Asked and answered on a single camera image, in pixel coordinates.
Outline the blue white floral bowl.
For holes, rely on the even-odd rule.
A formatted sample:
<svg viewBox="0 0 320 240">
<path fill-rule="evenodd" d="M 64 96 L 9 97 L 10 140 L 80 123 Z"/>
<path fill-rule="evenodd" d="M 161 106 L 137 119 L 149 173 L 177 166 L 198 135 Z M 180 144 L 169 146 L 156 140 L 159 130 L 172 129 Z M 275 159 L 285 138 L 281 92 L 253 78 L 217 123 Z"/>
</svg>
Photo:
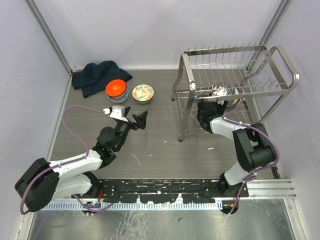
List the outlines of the blue white floral bowl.
<svg viewBox="0 0 320 240">
<path fill-rule="evenodd" d="M 124 98 L 127 98 L 128 95 L 129 95 L 129 90 L 126 89 L 125 92 L 124 92 L 122 95 L 120 95 L 120 96 L 111 97 L 111 96 L 107 95 L 107 97 L 108 97 L 108 99 L 111 98 L 111 99 L 114 99 L 114 100 L 122 100 L 122 99 L 124 99 Z"/>
</svg>

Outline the orange floral back bowl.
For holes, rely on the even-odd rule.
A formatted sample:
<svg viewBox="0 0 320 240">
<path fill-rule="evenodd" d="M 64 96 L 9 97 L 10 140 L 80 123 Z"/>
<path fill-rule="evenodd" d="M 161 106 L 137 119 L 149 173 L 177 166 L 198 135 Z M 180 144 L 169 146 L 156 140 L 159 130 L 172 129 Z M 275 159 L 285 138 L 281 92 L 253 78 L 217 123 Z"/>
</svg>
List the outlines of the orange floral back bowl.
<svg viewBox="0 0 320 240">
<path fill-rule="evenodd" d="M 154 97 L 154 89 L 147 84 L 140 84 L 133 88 L 132 97 L 139 104 L 147 104 Z"/>
</svg>

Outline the plain orange bowl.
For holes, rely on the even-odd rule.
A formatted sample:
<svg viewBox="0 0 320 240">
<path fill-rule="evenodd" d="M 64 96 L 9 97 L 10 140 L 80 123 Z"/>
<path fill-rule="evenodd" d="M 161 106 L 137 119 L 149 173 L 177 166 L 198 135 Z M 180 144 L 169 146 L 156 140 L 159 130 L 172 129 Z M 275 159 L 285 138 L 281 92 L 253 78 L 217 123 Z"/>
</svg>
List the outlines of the plain orange bowl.
<svg viewBox="0 0 320 240">
<path fill-rule="evenodd" d="M 105 92 L 109 97 L 117 98 L 125 93 L 127 84 L 122 79 L 115 79 L 110 81 L 105 87 Z"/>
</svg>

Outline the yellow orange back bowl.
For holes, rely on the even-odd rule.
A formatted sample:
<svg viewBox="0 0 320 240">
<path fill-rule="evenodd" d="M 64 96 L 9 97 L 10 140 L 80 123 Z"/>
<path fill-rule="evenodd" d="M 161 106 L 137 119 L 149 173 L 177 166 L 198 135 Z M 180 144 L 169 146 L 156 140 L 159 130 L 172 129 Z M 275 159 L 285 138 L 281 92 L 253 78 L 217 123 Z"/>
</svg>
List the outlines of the yellow orange back bowl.
<svg viewBox="0 0 320 240">
<path fill-rule="evenodd" d="M 226 86 L 226 93 L 227 95 L 239 95 L 239 94 L 243 94 L 244 92 L 240 87 L 234 84 L 229 84 Z M 227 107 L 228 108 L 237 107 L 241 103 L 242 103 L 242 99 L 228 100 Z"/>
</svg>

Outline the stainless steel dish rack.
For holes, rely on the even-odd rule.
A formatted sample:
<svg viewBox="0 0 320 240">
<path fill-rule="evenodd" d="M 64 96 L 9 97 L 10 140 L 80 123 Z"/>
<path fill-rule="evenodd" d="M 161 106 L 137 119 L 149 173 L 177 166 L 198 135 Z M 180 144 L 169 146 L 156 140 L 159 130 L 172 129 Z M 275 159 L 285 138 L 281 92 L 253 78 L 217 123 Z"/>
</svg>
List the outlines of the stainless steel dish rack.
<svg viewBox="0 0 320 240">
<path fill-rule="evenodd" d="M 225 114 L 234 121 L 264 123 L 296 87 L 299 73 L 280 46 L 241 45 L 186 50 L 180 55 L 171 100 L 178 102 L 178 141 L 201 131 L 197 103 L 242 99 Z M 214 86 L 236 85 L 243 94 L 217 96 Z"/>
</svg>

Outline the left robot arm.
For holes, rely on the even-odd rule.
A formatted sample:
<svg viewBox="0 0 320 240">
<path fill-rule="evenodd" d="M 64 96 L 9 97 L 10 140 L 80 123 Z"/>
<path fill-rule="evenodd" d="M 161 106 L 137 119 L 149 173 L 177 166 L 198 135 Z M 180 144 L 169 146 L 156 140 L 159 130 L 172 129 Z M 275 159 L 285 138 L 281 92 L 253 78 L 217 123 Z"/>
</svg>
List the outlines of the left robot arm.
<svg viewBox="0 0 320 240">
<path fill-rule="evenodd" d="M 127 118 L 130 107 L 114 105 L 99 114 L 108 115 L 116 122 L 115 127 L 104 127 L 94 147 L 70 158 L 47 161 L 35 160 L 16 182 L 14 188 L 21 197 L 19 211 L 22 215 L 43 209 L 52 200 L 66 196 L 86 195 L 95 198 L 100 193 L 100 181 L 94 171 L 110 165 L 125 144 L 129 131 L 145 129 L 148 111 Z"/>
</svg>

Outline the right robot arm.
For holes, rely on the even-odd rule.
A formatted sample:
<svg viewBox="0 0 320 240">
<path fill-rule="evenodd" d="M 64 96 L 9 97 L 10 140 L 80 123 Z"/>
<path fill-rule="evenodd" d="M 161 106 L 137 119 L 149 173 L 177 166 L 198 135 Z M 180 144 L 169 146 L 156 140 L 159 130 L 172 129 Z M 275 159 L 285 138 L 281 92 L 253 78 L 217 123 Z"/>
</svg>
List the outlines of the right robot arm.
<svg viewBox="0 0 320 240">
<path fill-rule="evenodd" d="M 236 163 L 223 172 L 218 181 L 220 193 L 231 197 L 246 182 L 255 179 L 257 172 L 273 167 L 279 161 L 280 153 L 262 123 L 231 120 L 225 115 L 226 107 L 226 101 L 200 102 L 196 118 L 208 133 L 223 136 L 234 143 Z"/>
</svg>

